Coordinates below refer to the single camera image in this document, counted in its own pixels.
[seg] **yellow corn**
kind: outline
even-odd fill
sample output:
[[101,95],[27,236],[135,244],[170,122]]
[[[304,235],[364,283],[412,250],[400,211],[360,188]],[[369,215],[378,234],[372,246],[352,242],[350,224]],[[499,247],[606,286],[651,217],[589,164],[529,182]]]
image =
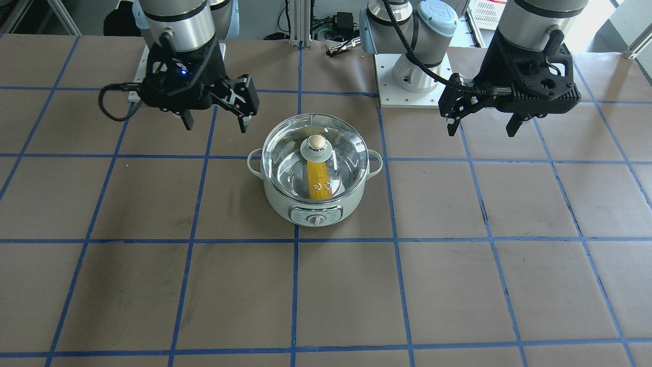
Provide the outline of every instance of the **yellow corn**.
[[331,176],[328,173],[326,162],[308,161],[308,192],[312,200],[325,200],[333,197]]

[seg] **pot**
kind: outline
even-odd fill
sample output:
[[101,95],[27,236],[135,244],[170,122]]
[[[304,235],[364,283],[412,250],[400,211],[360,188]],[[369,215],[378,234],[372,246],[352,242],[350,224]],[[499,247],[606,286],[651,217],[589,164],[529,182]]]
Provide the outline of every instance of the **pot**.
[[[261,172],[251,167],[261,154]],[[380,166],[369,171],[369,155]],[[276,126],[262,149],[247,157],[271,206],[283,218],[305,227],[325,227],[348,217],[362,199],[364,183],[383,168],[362,136],[339,118],[302,114]]]

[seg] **mounting hole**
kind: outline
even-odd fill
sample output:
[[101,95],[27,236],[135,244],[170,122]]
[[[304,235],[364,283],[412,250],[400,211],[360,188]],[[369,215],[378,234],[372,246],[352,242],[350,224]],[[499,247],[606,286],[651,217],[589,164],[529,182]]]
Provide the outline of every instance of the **mounting hole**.
[[544,79],[541,80],[541,86],[546,89],[554,89],[557,86],[557,84],[552,79]]

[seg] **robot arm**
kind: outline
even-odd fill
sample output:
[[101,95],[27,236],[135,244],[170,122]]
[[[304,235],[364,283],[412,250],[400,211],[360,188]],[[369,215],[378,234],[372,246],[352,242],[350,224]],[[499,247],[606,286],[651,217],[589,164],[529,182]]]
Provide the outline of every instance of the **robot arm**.
[[256,88],[248,74],[229,78],[218,45],[237,33],[237,0],[140,0],[134,3],[134,16],[149,47],[145,78],[104,87],[100,108],[105,114],[126,119],[106,112],[106,91],[136,91],[148,106],[181,116],[188,130],[191,110],[218,105],[238,117],[244,133],[258,113]]
[[566,113],[580,102],[563,39],[587,3],[509,0],[472,80],[437,74],[457,22],[452,9],[438,0],[421,1],[414,12],[408,0],[369,0],[361,11],[362,44],[370,54],[405,53],[393,76],[399,84],[403,76],[401,86],[408,91],[425,93],[436,83],[446,85],[439,111],[451,121],[451,136],[462,118],[487,107],[512,113],[507,134],[514,136],[524,121]]

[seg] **black power adapter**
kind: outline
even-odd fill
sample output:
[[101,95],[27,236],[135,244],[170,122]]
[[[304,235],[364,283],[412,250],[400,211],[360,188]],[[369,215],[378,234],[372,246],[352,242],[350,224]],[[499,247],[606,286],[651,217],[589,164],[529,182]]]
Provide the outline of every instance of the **black power adapter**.
[[342,37],[344,40],[353,38],[353,13],[337,12],[333,38]]

